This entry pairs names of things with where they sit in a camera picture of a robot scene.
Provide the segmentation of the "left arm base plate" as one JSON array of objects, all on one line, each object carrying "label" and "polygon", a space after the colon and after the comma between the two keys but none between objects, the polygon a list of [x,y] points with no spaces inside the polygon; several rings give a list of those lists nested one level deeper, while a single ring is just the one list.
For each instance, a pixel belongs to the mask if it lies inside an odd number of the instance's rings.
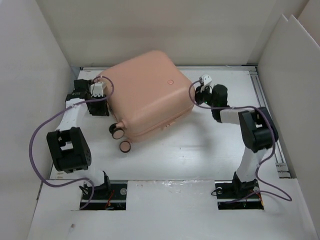
[{"label": "left arm base plate", "polygon": [[112,181],[110,190],[95,190],[92,200],[88,203],[92,188],[84,184],[81,187],[81,200],[79,208],[82,211],[125,211],[127,206],[126,181]]}]

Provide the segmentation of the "pink suitcase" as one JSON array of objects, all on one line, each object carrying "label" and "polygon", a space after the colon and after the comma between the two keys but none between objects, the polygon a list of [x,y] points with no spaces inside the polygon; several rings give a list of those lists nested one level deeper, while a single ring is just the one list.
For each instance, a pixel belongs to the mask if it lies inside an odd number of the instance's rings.
[{"label": "pink suitcase", "polygon": [[109,132],[123,153],[188,115],[195,88],[168,55],[152,50],[114,65],[97,75],[115,118]]}]

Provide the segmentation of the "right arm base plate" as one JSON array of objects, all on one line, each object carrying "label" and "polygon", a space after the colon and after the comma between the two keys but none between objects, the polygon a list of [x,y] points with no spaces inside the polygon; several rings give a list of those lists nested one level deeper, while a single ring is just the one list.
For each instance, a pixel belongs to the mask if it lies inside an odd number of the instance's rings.
[{"label": "right arm base plate", "polygon": [[216,197],[219,210],[264,210],[261,195],[254,192],[259,190],[257,180],[245,183],[242,189],[231,180],[215,181],[214,184],[211,195]]}]

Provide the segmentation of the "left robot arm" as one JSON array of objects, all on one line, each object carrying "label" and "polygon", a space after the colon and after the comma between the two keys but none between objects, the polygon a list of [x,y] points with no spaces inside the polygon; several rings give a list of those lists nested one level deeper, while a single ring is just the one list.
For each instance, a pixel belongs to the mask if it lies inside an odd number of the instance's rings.
[{"label": "left robot arm", "polygon": [[55,169],[67,174],[88,170],[92,163],[89,145],[80,128],[86,113],[109,116],[106,83],[77,79],[74,90],[65,98],[65,111],[55,131],[46,136]]}]

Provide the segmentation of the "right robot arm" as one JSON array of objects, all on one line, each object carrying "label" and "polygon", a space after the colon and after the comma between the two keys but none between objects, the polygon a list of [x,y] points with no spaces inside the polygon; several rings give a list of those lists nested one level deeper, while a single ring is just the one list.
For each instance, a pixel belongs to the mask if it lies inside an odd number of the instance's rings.
[{"label": "right robot arm", "polygon": [[240,127],[244,153],[235,171],[231,191],[243,197],[257,187],[257,171],[268,149],[278,140],[278,132],[266,107],[230,107],[228,89],[201,83],[195,90],[195,104],[208,105],[212,117],[218,123],[234,124]]}]

